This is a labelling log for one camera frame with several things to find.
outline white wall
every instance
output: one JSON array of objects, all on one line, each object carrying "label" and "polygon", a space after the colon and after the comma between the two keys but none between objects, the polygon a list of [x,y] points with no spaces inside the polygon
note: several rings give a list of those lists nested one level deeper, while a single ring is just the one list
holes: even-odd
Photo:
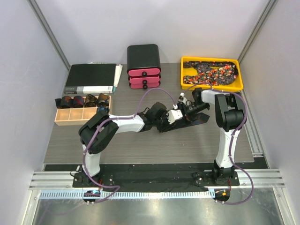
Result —
[{"label": "white wall", "polygon": [[70,64],[126,62],[155,43],[161,62],[238,58],[267,0],[37,0]]},{"label": "white wall", "polygon": [[0,218],[19,224],[42,166],[66,69],[25,0],[0,7]]},{"label": "white wall", "polygon": [[280,0],[241,64],[268,161],[300,217],[300,2]]}]

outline black book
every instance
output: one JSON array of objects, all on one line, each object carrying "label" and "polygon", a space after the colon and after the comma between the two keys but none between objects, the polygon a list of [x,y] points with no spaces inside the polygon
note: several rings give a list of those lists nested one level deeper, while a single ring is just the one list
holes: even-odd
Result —
[{"label": "black book", "polygon": [[65,94],[112,93],[116,64],[75,64],[71,66]]}]

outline yellow tray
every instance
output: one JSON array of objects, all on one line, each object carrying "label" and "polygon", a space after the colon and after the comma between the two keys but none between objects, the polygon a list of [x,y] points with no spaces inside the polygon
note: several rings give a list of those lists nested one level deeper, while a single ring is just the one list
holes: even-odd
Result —
[{"label": "yellow tray", "polygon": [[[187,75],[188,76],[197,75],[197,70],[195,70],[194,68],[183,68],[183,62],[186,62],[186,61],[212,61],[212,62],[214,62],[214,61],[215,62],[229,61],[229,62],[233,62],[237,66],[237,69],[239,72],[239,75],[237,76],[235,81],[229,85],[213,86],[213,88],[217,89],[217,90],[225,90],[225,91],[240,91],[240,90],[243,90],[243,88],[244,88],[243,81],[242,81],[242,75],[240,73],[240,65],[237,60],[183,56],[181,58],[181,76],[180,76],[180,84],[181,84],[183,90],[186,90],[190,86],[193,86],[192,84],[183,83],[183,77],[187,76]],[[190,90],[194,90],[195,88],[208,89],[210,87],[208,85],[198,85],[198,86],[191,88]]]}]

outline stacked drawers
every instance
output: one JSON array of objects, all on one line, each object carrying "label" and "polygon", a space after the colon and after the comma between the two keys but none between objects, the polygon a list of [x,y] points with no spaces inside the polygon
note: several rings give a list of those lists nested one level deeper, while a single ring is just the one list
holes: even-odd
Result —
[{"label": "stacked drawers", "polygon": [[157,45],[131,45],[127,48],[127,73],[131,88],[158,87],[160,71]]}]

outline metal floor plate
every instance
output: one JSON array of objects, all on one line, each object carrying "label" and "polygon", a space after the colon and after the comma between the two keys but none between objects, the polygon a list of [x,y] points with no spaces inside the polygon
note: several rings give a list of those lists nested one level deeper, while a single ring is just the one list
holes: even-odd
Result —
[{"label": "metal floor plate", "polygon": [[[241,201],[249,193],[249,188],[234,189],[230,201]],[[33,224],[283,225],[284,222],[273,189],[256,188],[253,197],[238,206],[222,205],[207,198],[111,200],[95,205],[83,204],[80,199],[41,199]]]}]

